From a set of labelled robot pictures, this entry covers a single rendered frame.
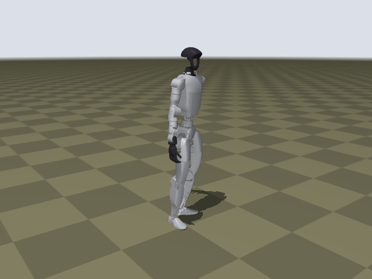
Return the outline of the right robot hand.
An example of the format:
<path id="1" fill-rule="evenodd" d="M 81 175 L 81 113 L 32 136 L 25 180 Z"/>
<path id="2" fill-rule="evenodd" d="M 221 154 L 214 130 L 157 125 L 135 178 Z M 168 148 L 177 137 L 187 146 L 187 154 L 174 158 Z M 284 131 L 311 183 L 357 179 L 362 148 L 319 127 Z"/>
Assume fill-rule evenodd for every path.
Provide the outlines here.
<path id="1" fill-rule="evenodd" d="M 181 163 L 181 161 L 177 159 L 177 155 L 179 158 L 181 158 L 181 155 L 177 152 L 176 144 L 177 144 L 177 137 L 173 136 L 173 142 L 169 142 L 169 145 L 170 145 L 169 146 L 169 158 L 173 162 Z"/>

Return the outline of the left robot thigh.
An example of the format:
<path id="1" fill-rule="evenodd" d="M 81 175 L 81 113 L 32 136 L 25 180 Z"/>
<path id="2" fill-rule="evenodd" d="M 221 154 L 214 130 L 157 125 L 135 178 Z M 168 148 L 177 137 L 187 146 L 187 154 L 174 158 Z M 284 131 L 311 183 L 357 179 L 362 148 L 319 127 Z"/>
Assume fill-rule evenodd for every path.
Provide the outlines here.
<path id="1" fill-rule="evenodd" d="M 189 167 L 188 175 L 186 180 L 191 180 L 196 175 L 201 159 L 202 159 L 202 151 L 203 151 L 203 143 L 202 143 L 202 136 L 201 132 L 198 130 L 195 130 L 195 135 L 190 142 L 193 142 L 190 145 L 191 148 L 191 167 Z"/>

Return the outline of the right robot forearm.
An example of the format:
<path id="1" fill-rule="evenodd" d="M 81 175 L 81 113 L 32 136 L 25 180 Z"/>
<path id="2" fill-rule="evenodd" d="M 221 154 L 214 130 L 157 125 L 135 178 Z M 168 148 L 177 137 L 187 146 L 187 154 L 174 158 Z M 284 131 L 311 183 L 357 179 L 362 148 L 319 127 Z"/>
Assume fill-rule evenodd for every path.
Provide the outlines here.
<path id="1" fill-rule="evenodd" d="M 168 114 L 168 122 L 169 122 L 169 136 L 168 136 L 168 141 L 173 142 L 173 136 L 177 137 L 177 122 L 178 118 L 174 117 L 174 107 L 170 107 L 169 109 L 169 114 Z"/>

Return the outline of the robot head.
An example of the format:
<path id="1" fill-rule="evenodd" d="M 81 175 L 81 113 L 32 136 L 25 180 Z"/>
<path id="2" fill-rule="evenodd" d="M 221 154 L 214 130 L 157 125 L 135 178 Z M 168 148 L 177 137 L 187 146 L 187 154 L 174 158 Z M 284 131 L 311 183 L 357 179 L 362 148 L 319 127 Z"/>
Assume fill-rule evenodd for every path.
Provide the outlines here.
<path id="1" fill-rule="evenodd" d="M 196 74 L 194 73 L 194 70 L 197 70 L 199 67 L 199 60 L 200 60 L 200 57 L 202 56 L 202 52 L 196 48 L 188 47 L 182 51 L 181 56 L 187 58 L 191 64 L 191 67 L 186 67 L 184 72 L 185 73 L 190 72 L 191 74 L 188 74 L 188 75 L 196 76 Z M 196 66 L 194 66 L 193 59 L 196 59 Z"/>

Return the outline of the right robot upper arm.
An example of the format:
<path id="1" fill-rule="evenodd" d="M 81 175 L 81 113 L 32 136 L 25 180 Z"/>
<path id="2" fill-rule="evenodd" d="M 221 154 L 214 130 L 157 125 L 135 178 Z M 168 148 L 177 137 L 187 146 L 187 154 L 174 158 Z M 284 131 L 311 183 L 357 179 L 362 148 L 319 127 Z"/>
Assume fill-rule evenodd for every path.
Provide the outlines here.
<path id="1" fill-rule="evenodd" d="M 184 77 L 178 77 L 174 78 L 171 82 L 170 107 L 174 107 L 174 116 L 179 116 L 181 114 L 178 103 L 180 101 L 181 91 L 185 87 L 185 80 Z"/>

